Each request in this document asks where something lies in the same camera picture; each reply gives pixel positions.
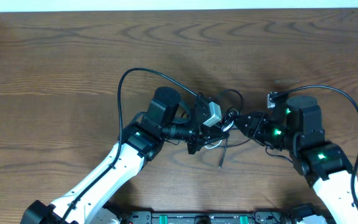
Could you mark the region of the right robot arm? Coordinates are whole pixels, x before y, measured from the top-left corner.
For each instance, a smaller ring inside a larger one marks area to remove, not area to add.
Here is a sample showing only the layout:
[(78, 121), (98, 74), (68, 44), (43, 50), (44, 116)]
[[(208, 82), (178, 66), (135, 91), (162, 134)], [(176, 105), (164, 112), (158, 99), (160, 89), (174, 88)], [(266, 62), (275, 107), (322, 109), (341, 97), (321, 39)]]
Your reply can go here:
[(358, 223), (358, 180), (337, 144), (325, 138), (322, 112), (312, 96), (284, 96), (271, 113), (237, 115), (234, 124), (262, 146), (287, 150), (294, 169), (323, 201), (336, 223)]

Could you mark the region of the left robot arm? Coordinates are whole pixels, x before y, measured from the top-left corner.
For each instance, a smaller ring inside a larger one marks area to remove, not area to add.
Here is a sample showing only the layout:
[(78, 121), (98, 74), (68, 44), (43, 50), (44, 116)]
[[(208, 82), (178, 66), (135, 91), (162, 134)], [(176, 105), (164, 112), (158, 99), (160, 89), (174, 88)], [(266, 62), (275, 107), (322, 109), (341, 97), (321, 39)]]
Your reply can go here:
[(161, 151), (167, 140), (187, 143), (188, 153), (228, 138), (219, 105), (199, 94), (188, 118), (177, 118), (179, 92), (159, 87), (141, 122), (126, 126), (108, 156), (78, 185), (49, 205), (36, 200), (21, 223), (90, 223), (104, 204)]

